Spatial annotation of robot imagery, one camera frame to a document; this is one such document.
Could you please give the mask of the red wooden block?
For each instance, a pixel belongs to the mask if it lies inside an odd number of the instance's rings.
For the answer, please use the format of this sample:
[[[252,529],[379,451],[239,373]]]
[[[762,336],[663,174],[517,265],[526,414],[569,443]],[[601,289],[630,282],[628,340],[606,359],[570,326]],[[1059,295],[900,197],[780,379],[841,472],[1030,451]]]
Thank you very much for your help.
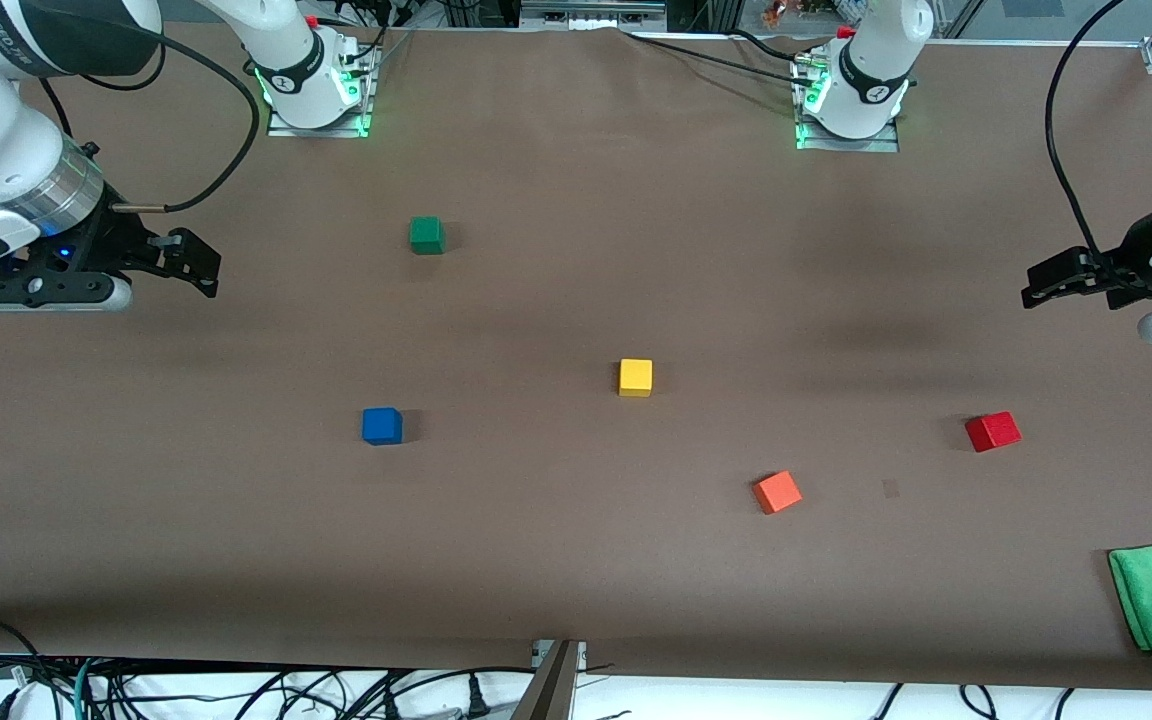
[[[1010,411],[973,416],[965,420],[964,429],[977,454],[1023,441],[1018,420]]]

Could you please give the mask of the dark metal bar bracket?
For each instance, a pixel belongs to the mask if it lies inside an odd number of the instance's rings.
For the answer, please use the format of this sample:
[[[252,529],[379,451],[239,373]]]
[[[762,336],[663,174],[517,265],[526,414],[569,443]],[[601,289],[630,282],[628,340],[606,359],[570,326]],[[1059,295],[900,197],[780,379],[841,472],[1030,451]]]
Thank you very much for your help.
[[[536,641],[539,665],[509,720],[571,720],[573,694],[588,666],[584,641]]]

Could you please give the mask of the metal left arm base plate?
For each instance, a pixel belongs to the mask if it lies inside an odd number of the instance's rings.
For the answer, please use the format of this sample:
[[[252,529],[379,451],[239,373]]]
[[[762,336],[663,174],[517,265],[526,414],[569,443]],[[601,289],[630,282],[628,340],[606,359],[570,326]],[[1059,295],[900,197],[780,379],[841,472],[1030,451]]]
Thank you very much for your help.
[[[899,131],[896,114],[897,103],[893,106],[890,118],[873,136],[850,138],[833,132],[818,114],[823,104],[829,100],[829,94],[840,83],[833,81],[828,65],[826,46],[796,53],[790,65],[791,78],[805,79],[808,85],[797,86],[791,91],[795,118],[795,146],[797,150],[823,150],[836,152],[897,152]]]

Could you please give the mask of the orange wooden block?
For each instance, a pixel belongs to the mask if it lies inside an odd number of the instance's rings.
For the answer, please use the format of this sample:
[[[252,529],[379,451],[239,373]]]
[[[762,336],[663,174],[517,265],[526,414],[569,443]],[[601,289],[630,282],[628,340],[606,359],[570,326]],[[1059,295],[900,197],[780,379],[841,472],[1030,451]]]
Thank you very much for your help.
[[[774,515],[776,511],[790,509],[791,506],[803,501],[803,492],[797,486],[794,475],[787,470],[776,471],[776,473],[756,480],[751,484],[751,493],[753,493],[756,505],[765,515]]]

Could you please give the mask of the aluminium frame rail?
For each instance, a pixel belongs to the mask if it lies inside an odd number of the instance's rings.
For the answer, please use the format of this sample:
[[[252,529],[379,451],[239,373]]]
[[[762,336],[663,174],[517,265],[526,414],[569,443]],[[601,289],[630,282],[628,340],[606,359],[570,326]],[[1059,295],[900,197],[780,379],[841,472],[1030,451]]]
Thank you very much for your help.
[[[518,26],[575,31],[605,26],[667,32],[666,0],[520,0]]]

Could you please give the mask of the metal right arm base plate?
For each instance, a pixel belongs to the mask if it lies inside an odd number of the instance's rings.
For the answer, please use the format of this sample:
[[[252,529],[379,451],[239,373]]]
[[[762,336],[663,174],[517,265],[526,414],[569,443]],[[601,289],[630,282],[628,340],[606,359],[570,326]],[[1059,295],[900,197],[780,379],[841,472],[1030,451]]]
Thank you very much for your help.
[[[319,71],[306,81],[301,94],[285,100],[283,96],[262,83],[262,97],[270,105],[268,135],[305,138],[365,138],[369,136],[378,92],[382,47],[362,45],[357,38],[342,36],[334,46],[332,60],[325,60]],[[294,126],[280,109],[293,109],[296,119],[324,119],[329,109],[338,118],[324,126]]]

